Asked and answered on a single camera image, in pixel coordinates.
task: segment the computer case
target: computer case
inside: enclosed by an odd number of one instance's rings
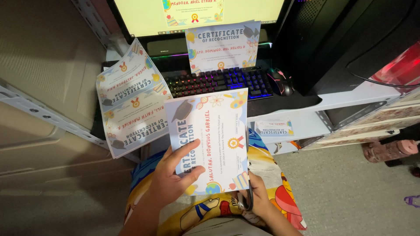
[[[294,0],[273,65],[303,95],[351,91],[349,71],[369,78],[419,39],[418,0]]]

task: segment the mouse cable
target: mouse cable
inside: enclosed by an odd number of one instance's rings
[[[380,40],[378,40],[374,45],[372,45],[370,48],[368,48],[366,51],[362,52],[360,55],[358,55],[357,57],[355,57],[353,60],[349,61],[346,65],[346,70],[347,72],[349,72],[352,76],[363,79],[364,81],[368,81],[374,84],[380,84],[380,85],[385,85],[385,86],[389,86],[389,87],[394,87],[394,88],[414,88],[414,87],[419,87],[419,84],[413,84],[413,85],[397,85],[397,84],[387,84],[387,83],[382,83],[379,81],[375,81],[372,79],[368,79],[359,75],[356,75],[355,73],[350,71],[349,66],[355,62],[356,60],[358,60],[359,58],[361,58],[363,55],[365,55],[366,53],[368,53],[369,51],[371,51],[373,48],[375,48],[376,46],[378,46],[378,44],[380,44],[384,39],[386,39],[389,35],[391,35],[404,21],[405,19],[407,19],[407,17],[409,16],[409,14],[411,13],[412,9],[414,8],[416,0],[412,0],[411,4],[408,8],[408,11],[405,13],[404,17],[401,18],[401,20],[384,36],[382,37]]]

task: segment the keyboard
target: keyboard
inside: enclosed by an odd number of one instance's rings
[[[174,98],[242,88],[248,88],[248,100],[273,96],[267,74],[261,66],[171,76],[164,80]]]

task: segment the monitor screen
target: monitor screen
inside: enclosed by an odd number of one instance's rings
[[[132,37],[256,20],[275,23],[284,0],[114,0]]]

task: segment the paper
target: paper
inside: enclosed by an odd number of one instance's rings
[[[255,66],[260,26],[246,21],[186,30],[191,72]]]
[[[200,139],[200,146],[182,158],[176,174],[197,165],[206,168],[185,194],[203,195],[248,189],[246,144],[247,89],[216,92],[165,101],[172,149]]]
[[[224,0],[163,0],[162,3],[168,27],[223,21]]]
[[[163,101],[172,96],[138,39],[118,63],[97,76],[96,85],[113,158],[168,133]]]
[[[281,119],[268,119],[255,122],[255,132],[261,137],[294,136],[291,121]]]

